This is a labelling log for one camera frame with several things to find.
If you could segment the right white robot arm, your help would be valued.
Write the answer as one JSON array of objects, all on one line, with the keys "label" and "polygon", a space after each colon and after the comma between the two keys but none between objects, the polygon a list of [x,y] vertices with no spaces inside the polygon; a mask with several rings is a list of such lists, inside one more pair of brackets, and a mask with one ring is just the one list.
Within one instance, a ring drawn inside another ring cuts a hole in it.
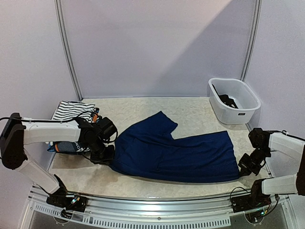
[{"label": "right white robot arm", "polygon": [[248,135],[254,151],[239,160],[240,176],[259,174],[269,163],[272,178],[254,181],[246,198],[250,208],[258,207],[271,195],[305,195],[305,140],[287,131],[254,128]]}]

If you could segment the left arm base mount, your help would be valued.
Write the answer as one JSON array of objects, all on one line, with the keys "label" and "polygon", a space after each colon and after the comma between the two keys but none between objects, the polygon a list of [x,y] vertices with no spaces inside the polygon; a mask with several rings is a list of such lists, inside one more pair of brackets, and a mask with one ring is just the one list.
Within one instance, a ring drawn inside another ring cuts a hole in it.
[{"label": "left arm base mount", "polygon": [[84,213],[88,198],[79,194],[69,194],[61,179],[56,175],[54,176],[58,181],[59,188],[54,193],[48,193],[46,203],[62,208],[60,216],[65,219],[71,219],[74,211]]}]

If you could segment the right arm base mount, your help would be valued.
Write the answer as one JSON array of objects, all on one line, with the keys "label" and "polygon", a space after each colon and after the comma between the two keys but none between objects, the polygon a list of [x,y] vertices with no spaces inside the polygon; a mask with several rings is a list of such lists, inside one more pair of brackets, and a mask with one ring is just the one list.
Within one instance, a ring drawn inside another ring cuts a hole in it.
[{"label": "right arm base mount", "polygon": [[[233,193],[241,189],[245,192],[245,195],[233,196]],[[243,212],[246,221],[252,225],[261,224],[266,216],[275,210],[277,207],[280,197],[275,194],[276,203],[272,207],[272,199],[270,195],[258,195],[255,198],[251,192],[243,187],[235,187],[229,196],[229,201],[233,213]]]}]

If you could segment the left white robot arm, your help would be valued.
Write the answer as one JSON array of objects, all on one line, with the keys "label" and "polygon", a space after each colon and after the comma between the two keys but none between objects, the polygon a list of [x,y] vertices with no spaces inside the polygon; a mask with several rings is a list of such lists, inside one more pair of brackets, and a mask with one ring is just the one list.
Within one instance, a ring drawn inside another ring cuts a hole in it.
[{"label": "left white robot arm", "polygon": [[67,207],[71,197],[59,177],[49,173],[36,162],[25,146],[34,143],[72,142],[87,147],[89,160],[94,164],[108,164],[114,158],[112,136],[118,135],[114,123],[99,117],[95,123],[77,116],[69,120],[43,120],[21,117],[12,113],[3,117],[6,124],[0,135],[0,159],[11,170],[27,176],[39,185],[60,207]]}]

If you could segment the navy blue t-shirt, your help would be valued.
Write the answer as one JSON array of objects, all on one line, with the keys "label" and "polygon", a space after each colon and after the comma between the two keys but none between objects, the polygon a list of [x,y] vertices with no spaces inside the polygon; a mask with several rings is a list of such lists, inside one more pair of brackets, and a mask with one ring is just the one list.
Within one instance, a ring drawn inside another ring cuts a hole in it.
[{"label": "navy blue t-shirt", "polygon": [[124,130],[110,168],[118,173],[185,183],[237,180],[239,168],[227,131],[174,139],[178,126],[163,112]]}]

